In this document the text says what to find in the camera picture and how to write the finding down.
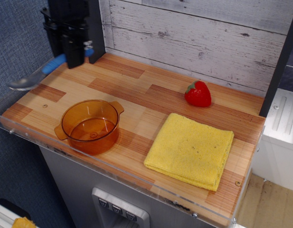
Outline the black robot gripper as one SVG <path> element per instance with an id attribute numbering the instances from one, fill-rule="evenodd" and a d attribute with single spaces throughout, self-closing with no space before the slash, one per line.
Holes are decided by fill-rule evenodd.
<path id="1" fill-rule="evenodd" d="M 75 34 L 87 31 L 86 18 L 89 17 L 87 0 L 49 0 L 43 7 L 44 29 L 54 57 L 65 54 L 69 69 L 82 65 L 85 61 L 83 42 L 76 37 L 61 34 Z"/>

